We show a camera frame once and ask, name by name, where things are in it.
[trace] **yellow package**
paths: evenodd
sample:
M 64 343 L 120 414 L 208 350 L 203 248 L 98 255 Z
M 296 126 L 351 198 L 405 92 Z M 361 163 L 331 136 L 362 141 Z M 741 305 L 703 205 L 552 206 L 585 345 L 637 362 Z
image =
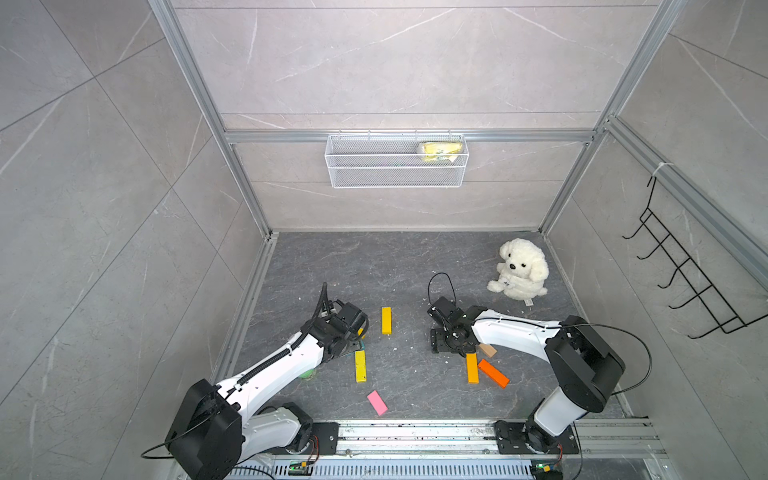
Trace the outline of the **yellow package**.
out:
M 455 162 L 462 151 L 461 142 L 430 141 L 419 144 L 419 153 L 424 161 L 450 161 Z

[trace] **pink wooden block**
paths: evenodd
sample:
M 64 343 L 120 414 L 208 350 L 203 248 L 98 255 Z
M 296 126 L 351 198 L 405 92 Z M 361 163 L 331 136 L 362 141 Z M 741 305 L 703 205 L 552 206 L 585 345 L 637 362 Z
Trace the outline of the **pink wooden block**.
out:
M 373 405 L 373 408 L 376 409 L 376 413 L 379 415 L 383 415 L 384 412 L 389 410 L 386 405 L 384 405 L 384 400 L 379 396 L 379 393 L 374 390 L 371 392 L 370 395 L 368 395 L 368 401 L 371 402 L 371 405 Z

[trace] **black wire rack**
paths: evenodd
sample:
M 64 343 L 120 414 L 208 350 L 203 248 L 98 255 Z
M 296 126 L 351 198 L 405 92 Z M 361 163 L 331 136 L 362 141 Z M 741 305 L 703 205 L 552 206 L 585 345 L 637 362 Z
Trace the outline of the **black wire rack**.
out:
M 701 337 L 707 336 L 710 333 L 712 333 L 712 332 L 714 332 L 715 330 L 718 330 L 718 329 L 720 331 L 722 331 L 723 333 L 733 333 L 733 332 L 735 332 L 735 331 L 737 331 L 739 329 L 744 328 L 745 326 L 749 326 L 749 325 L 755 323 L 758 320 L 762 320 L 762 319 L 768 317 L 768 313 L 767 313 L 766 315 L 758 317 L 758 318 L 756 318 L 754 320 L 751 320 L 749 322 L 745 322 L 744 319 L 741 318 L 741 316 L 736 312 L 736 310 L 734 310 L 733 307 L 730 305 L 728 300 L 725 299 L 723 294 L 717 289 L 716 286 L 714 286 L 714 283 L 712 283 L 712 280 L 710 280 L 710 278 L 707 276 L 707 274 L 701 269 L 701 266 L 698 263 L 696 263 L 696 261 L 688 253 L 688 251 L 685 250 L 685 248 L 683 248 L 683 246 L 680 244 L 680 242 L 677 241 L 677 238 L 675 238 L 675 236 L 669 231 L 667 226 L 664 225 L 664 222 L 662 222 L 661 219 L 659 217 L 657 217 L 656 214 L 654 213 L 654 211 L 650 208 L 650 200 L 653 198 L 653 196 L 654 196 L 654 189 L 656 188 L 656 177 L 651 177 L 650 180 L 648 180 L 648 184 L 646 185 L 646 187 L 650 187 L 650 195 L 648 195 L 648 203 L 645 206 L 645 210 L 643 210 L 643 213 L 640 215 L 640 226 L 637 228 L 637 230 L 634 231 L 633 234 L 631 234 L 629 237 L 624 237 L 624 239 L 625 240 L 630 240 L 630 239 L 634 238 L 634 236 L 637 235 L 637 233 L 640 232 L 640 230 L 645 229 L 654 238 L 654 240 L 656 240 L 656 247 L 654 247 L 654 249 L 651 250 L 650 253 L 648 255 L 646 255 L 645 257 L 637 256 L 637 258 L 639 260 L 646 260 L 651 255 L 656 253 L 657 250 L 661 249 L 667 255 L 667 258 L 670 260 L 670 262 L 672 262 L 672 264 L 675 266 L 675 269 L 674 269 L 674 272 L 672 272 L 672 277 L 670 278 L 670 281 L 667 282 L 667 285 L 663 285 L 663 286 L 662 285 L 658 285 L 659 288 L 662 288 L 662 289 L 669 288 L 669 286 L 672 285 L 672 281 L 674 280 L 675 276 L 679 273 L 685 279 L 685 282 L 688 284 L 690 289 L 693 290 L 696 293 L 695 295 L 693 295 L 691 298 L 689 298 L 685 302 L 681 303 L 680 305 L 678 305 L 678 306 L 671 306 L 671 305 L 669 305 L 669 307 L 672 310 L 677 310 L 677 309 L 683 308 L 688 303 L 693 302 L 695 299 L 699 299 L 699 301 L 703 305 L 704 309 L 707 310 L 707 312 L 710 314 L 712 319 L 717 324 L 717 326 L 715 326 L 712 329 L 707 330 L 706 332 L 702 333 L 701 335 L 695 335 L 695 336 L 689 335 L 688 338 L 700 339 Z M 664 233 L 662 233 L 661 235 L 656 235 L 648 227 L 647 222 L 651 218 L 656 220 L 658 225 L 664 230 Z M 670 244 L 670 242 L 674 242 L 674 243 L 677 244 L 677 247 L 679 247 L 680 250 L 684 254 L 682 256 L 683 257 L 683 261 L 682 262 L 678 263 L 677 261 L 675 261 L 675 259 L 672 257 L 672 255 L 670 254 L 670 252 L 667 249 L 667 247 L 664 246 L 665 242 L 667 244 Z M 688 263 L 691 263 L 694 266 L 695 271 L 698 271 L 698 273 L 700 273 L 700 275 L 703 278 L 703 280 L 705 280 L 705 281 L 702 282 L 702 285 L 700 286 L 700 290 L 697 290 L 694 287 L 694 285 L 689 280 L 688 276 L 682 270 L 683 266 L 687 265 Z M 707 301 L 702 297 L 702 294 L 705 293 L 705 292 L 710 292 L 709 295 L 715 295 L 716 298 L 719 297 L 720 300 L 722 300 L 723 305 L 726 306 L 726 310 L 730 312 L 727 315 L 725 315 L 726 317 L 729 317 L 727 320 L 720 321 L 717 318 L 717 315 L 715 315 L 713 313 L 713 311 L 712 311 L 713 309 L 710 308 L 710 305 L 707 305 Z

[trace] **wooden block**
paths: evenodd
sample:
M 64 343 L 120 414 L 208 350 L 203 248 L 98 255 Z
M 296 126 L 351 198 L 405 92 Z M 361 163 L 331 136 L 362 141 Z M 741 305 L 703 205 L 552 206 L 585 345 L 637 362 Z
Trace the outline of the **wooden block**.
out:
M 376 390 L 372 391 L 368 395 L 368 401 L 371 402 L 371 405 L 376 410 L 376 413 L 379 414 L 379 416 L 384 415 L 384 413 L 389 410 L 387 406 L 384 405 L 384 400 L 382 400 L 382 397 Z
M 485 354 L 485 356 L 487 356 L 488 358 L 491 358 L 496 354 L 496 349 L 490 345 L 481 343 L 480 345 L 478 345 L 478 347 L 480 348 L 480 351 L 482 351 Z
M 382 333 L 392 335 L 392 308 L 388 306 L 382 308 Z
M 477 353 L 467 353 L 467 383 L 480 383 Z
M 478 368 L 480 368 L 484 374 L 491 377 L 491 380 L 496 382 L 498 386 L 502 387 L 503 389 L 507 387 L 509 379 L 484 359 L 480 361 Z
M 355 352 L 355 375 L 358 383 L 365 383 L 366 377 L 366 351 L 358 350 Z

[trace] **white mesh basket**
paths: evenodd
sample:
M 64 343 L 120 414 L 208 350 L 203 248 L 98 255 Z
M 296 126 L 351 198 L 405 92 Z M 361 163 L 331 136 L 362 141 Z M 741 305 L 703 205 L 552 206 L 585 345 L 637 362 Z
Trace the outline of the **white mesh basket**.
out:
M 419 153 L 425 142 L 457 142 L 457 154 Z M 460 134 L 332 134 L 326 164 L 334 188 L 460 187 L 469 151 Z

